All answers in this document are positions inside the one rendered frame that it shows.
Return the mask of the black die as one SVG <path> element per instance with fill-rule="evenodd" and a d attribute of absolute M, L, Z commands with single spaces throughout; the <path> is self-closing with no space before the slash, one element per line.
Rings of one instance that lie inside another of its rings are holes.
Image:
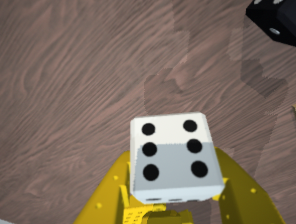
<path fill-rule="evenodd" d="M 296 0 L 253 0 L 245 15 L 273 41 L 296 47 Z"/>

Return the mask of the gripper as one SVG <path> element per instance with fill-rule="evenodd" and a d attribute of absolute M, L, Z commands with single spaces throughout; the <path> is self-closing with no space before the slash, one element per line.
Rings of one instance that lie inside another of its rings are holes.
<path fill-rule="evenodd" d="M 222 224 L 286 224 L 268 193 L 229 155 L 215 147 L 225 187 L 219 201 Z M 130 200 L 130 150 L 106 173 L 73 224 L 123 224 Z"/>

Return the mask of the white die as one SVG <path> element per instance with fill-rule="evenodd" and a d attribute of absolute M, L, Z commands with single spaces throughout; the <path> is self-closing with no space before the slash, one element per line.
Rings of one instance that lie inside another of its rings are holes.
<path fill-rule="evenodd" d="M 138 116 L 130 123 L 130 193 L 143 204 L 203 201 L 225 187 L 206 116 Z"/>

